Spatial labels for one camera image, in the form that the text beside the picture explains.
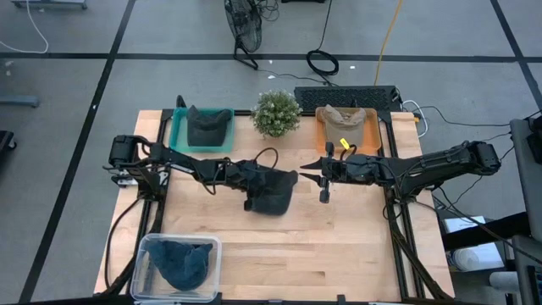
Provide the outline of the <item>white paper sheet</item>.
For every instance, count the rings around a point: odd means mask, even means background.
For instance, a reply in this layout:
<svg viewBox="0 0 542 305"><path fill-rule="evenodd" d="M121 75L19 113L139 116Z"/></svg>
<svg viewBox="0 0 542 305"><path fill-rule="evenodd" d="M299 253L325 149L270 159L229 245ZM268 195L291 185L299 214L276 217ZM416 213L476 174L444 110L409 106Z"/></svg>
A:
<svg viewBox="0 0 542 305"><path fill-rule="evenodd" d="M478 223L485 224L483 216L476 216L473 220L469 218L449 218L443 220L445 231L447 233L478 227Z"/></svg>

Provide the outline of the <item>black floor fan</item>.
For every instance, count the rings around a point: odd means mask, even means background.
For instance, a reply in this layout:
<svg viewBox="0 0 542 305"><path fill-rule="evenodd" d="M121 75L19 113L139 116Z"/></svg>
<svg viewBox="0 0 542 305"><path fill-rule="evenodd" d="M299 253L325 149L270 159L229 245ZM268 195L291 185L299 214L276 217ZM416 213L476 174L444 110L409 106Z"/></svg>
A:
<svg viewBox="0 0 542 305"><path fill-rule="evenodd" d="M262 19L254 0L224 0L224 10L235 39L234 60L258 70L252 53L262 42Z"/></svg>

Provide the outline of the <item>white roll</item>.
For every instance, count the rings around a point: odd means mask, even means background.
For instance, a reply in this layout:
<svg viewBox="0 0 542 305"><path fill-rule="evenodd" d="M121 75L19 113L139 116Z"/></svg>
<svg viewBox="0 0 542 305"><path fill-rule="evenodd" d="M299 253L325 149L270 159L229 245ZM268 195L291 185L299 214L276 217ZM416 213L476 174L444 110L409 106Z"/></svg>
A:
<svg viewBox="0 0 542 305"><path fill-rule="evenodd" d="M466 247L449 252L450 265L461 272L503 268L502 257L494 243Z"/></svg>

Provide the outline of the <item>orange plastic bin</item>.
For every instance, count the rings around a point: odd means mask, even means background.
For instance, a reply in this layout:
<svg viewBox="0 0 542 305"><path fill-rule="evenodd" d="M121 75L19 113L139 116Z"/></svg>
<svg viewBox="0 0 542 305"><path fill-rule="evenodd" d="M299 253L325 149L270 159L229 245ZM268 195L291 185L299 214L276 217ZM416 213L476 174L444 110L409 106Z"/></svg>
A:
<svg viewBox="0 0 542 305"><path fill-rule="evenodd" d="M324 123L317 118L317 109L316 114L316 149L319 153L325 152L325 144L328 142L326 140ZM360 147L357 147L357 152L361 154L374 155L381 148L381 138L379 131L379 120L377 112L373 108L363 108L366 113L366 120L364 124L364 133L363 133L363 143ZM343 146L335 146L335 150L338 152L343 149Z"/></svg>

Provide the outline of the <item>olive khaki baseball cap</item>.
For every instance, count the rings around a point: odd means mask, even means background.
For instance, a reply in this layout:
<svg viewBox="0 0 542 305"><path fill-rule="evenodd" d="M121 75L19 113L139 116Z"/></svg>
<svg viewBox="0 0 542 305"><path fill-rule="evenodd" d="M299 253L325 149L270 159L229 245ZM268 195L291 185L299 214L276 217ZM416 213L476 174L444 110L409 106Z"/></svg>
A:
<svg viewBox="0 0 542 305"><path fill-rule="evenodd" d="M327 104L317 109L317 118L324 123L326 140L340 145L340 139L345 138L350 145L360 147L363 143L364 124L357 127L345 127L339 123L339 110Z"/></svg>

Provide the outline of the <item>small potted green plant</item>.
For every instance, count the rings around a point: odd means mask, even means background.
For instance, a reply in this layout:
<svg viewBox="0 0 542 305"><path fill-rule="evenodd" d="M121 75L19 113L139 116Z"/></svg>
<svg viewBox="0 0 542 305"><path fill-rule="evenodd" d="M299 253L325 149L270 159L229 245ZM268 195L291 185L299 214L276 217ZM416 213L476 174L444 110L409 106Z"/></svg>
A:
<svg viewBox="0 0 542 305"><path fill-rule="evenodd" d="M259 95L251 119L255 130L264 137L280 138L299 128L302 111L292 93L270 90Z"/></svg>

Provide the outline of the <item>black beam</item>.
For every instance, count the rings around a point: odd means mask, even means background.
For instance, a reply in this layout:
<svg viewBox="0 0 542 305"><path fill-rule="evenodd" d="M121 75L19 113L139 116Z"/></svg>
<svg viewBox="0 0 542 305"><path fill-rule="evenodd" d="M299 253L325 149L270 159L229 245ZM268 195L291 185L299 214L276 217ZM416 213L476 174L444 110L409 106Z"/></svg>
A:
<svg viewBox="0 0 542 305"><path fill-rule="evenodd" d="M526 212L516 213L501 219L482 223L472 216L456 218L470 227L443 234L442 241L446 251L465 247L475 247L494 241L507 241L514 236L530 236L531 229Z"/></svg>

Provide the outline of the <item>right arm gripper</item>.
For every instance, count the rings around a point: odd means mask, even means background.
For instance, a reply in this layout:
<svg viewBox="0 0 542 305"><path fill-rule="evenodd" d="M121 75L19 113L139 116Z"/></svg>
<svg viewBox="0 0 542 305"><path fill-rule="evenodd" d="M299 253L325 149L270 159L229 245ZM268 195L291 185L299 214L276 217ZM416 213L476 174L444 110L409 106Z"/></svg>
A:
<svg viewBox="0 0 542 305"><path fill-rule="evenodd" d="M301 176L321 186L322 190L319 194L321 203L329 203L330 183L372 185L380 183L384 178L383 170L374 158L351 155L351 161L334 159L335 146L329 141L325 144L325 152L327 153L325 158L301 166L301 169L321 170L322 176L300 173Z"/></svg>

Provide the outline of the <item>grey floor bar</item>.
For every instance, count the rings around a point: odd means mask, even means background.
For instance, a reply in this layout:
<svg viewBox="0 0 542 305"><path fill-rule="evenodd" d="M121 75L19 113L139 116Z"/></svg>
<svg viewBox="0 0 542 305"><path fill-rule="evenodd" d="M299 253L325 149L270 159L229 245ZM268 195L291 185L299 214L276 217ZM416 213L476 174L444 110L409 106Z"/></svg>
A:
<svg viewBox="0 0 542 305"><path fill-rule="evenodd" d="M36 97L36 96L3 95L3 96L0 96L0 104L37 108L40 105L40 101L39 101L38 97Z"/></svg>

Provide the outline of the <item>teal plastic bin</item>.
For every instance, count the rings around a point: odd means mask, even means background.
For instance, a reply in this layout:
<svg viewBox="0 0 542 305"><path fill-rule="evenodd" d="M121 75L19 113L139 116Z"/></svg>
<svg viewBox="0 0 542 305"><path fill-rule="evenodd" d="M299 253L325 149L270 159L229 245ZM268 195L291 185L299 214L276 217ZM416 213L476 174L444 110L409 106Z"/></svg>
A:
<svg viewBox="0 0 542 305"><path fill-rule="evenodd" d="M169 147L179 153L229 153L235 137L235 111L232 108L231 121L227 124L226 137L220 147L191 147L187 143L187 111L189 108L176 108L172 117ZM203 113L218 112L224 108L198 108Z"/></svg>

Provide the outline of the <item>grey metal cabinet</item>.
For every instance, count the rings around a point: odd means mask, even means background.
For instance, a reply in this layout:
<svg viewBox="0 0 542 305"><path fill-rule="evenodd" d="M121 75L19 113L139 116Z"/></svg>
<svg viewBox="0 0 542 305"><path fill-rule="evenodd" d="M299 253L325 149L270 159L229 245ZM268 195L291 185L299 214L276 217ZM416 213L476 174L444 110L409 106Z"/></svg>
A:
<svg viewBox="0 0 542 305"><path fill-rule="evenodd" d="M528 121L513 119L510 127L531 235L542 242L542 164L535 161L528 145L533 134Z"/></svg>

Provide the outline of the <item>black perforated computer case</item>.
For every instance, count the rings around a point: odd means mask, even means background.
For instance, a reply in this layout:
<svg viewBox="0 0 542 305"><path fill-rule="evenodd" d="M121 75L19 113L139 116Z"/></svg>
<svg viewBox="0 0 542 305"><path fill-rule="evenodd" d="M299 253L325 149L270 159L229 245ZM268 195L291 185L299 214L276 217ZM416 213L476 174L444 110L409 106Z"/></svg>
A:
<svg viewBox="0 0 542 305"><path fill-rule="evenodd" d="M334 108L373 108L401 111L402 98L395 86L298 86L294 95L307 112L327 104Z"/></svg>

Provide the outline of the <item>clear plastic bin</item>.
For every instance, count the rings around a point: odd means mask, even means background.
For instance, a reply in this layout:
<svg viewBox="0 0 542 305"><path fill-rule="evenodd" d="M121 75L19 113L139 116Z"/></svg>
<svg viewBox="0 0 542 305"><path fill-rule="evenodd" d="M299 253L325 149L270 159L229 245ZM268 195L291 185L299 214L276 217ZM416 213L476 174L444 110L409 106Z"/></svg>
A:
<svg viewBox="0 0 542 305"><path fill-rule="evenodd" d="M146 244L152 240L175 241L185 244L212 244L209 269L204 282L194 290L180 291L173 288L161 275L159 266L150 259ZM217 295L222 263L222 242L209 235L173 235L149 233L141 240L135 260L130 295L136 305L182 305L183 303L208 303Z"/></svg>

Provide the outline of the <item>blue denim baseball cap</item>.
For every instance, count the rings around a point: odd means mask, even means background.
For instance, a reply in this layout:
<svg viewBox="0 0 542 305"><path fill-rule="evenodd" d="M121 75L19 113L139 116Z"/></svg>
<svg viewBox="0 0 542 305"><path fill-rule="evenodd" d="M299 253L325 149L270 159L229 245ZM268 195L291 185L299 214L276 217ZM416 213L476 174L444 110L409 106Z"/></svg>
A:
<svg viewBox="0 0 542 305"><path fill-rule="evenodd" d="M164 265L173 258L176 243L174 241L152 240L146 244L146 249L156 266Z"/></svg>
<svg viewBox="0 0 542 305"><path fill-rule="evenodd" d="M185 244L165 241L159 268L162 277L175 289L180 291L194 290L207 277L209 269L209 253L213 245Z"/></svg>

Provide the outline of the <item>grey platform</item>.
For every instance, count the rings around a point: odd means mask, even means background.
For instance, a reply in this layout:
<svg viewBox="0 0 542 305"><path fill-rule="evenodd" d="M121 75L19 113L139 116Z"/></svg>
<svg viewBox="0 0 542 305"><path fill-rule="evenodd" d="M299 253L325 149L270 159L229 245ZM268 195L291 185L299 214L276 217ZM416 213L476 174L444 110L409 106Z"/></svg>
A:
<svg viewBox="0 0 542 305"><path fill-rule="evenodd" d="M16 8L22 8L23 6L72 6L80 7L83 10L88 9L86 0L9 0Z"/></svg>

